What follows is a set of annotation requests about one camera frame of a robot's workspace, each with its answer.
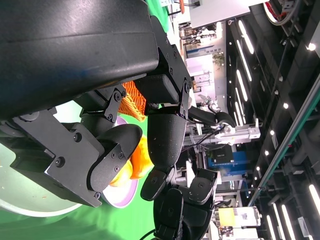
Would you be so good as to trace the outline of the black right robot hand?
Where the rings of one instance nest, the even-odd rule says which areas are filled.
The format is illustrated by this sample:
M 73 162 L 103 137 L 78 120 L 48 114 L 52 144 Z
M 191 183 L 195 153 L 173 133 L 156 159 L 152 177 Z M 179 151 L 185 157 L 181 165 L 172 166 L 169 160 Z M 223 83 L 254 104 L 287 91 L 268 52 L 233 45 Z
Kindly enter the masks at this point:
M 199 168 L 189 187 L 176 183 L 176 170 L 156 168 L 148 174 L 140 192 L 153 203 L 155 240 L 200 240 L 214 212 L 218 174 Z

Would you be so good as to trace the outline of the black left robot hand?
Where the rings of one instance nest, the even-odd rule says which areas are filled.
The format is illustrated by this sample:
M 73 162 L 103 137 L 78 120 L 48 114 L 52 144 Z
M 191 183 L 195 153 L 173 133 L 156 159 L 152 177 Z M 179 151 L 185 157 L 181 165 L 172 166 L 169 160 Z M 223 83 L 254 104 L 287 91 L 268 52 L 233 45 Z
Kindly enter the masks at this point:
M 173 181 L 191 81 L 178 48 L 143 0 L 3 0 L 0 142 L 11 167 L 56 196 L 98 207 L 142 137 L 115 126 L 124 83 L 147 102 L 154 169 L 141 195 Z

